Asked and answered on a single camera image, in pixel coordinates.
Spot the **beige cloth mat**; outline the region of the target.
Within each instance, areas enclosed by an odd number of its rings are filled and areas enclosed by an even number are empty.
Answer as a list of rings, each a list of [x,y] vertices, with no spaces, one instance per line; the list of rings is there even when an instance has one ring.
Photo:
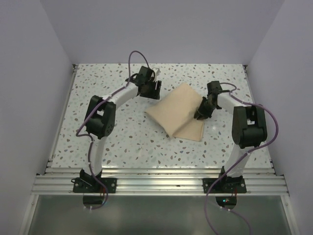
[[[182,83],[159,103],[147,108],[145,113],[159,124],[170,138],[201,141],[204,122],[194,118],[201,101],[200,94],[188,84]]]

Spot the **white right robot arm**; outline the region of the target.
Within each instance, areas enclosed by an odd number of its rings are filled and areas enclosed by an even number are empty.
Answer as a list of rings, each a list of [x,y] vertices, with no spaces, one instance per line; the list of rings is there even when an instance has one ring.
[[[213,112],[220,109],[232,114],[231,136],[234,145],[218,180],[219,189],[229,192],[235,187],[235,182],[243,177],[252,150],[267,139],[268,133],[265,111],[262,108],[233,97],[231,90],[222,89],[219,81],[209,82],[207,96],[202,98],[194,118],[211,118]]]

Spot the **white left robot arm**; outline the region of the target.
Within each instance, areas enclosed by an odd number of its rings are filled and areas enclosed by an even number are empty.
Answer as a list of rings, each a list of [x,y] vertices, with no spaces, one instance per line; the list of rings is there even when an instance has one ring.
[[[159,100],[160,88],[161,81],[156,80],[155,72],[142,66],[117,91],[105,96],[94,95],[90,99],[83,126],[86,127],[86,135],[91,138],[91,144],[87,166],[80,172],[80,178],[90,192],[97,192],[102,186],[100,177],[104,145],[114,129],[116,110],[137,96]]]

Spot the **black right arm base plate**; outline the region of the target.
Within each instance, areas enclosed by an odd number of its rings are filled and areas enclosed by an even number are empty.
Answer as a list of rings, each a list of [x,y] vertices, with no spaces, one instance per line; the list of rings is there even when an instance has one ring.
[[[211,187],[217,178],[203,178],[202,186],[204,193],[247,193],[246,183],[243,177],[226,177],[219,180]]]

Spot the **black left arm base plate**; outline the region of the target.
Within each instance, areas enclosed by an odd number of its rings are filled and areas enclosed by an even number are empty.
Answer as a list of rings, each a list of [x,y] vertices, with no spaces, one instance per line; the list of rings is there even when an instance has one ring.
[[[101,173],[96,176],[96,179],[81,170],[79,177],[71,179],[73,183],[74,193],[116,193],[117,178],[107,177],[102,178]]]

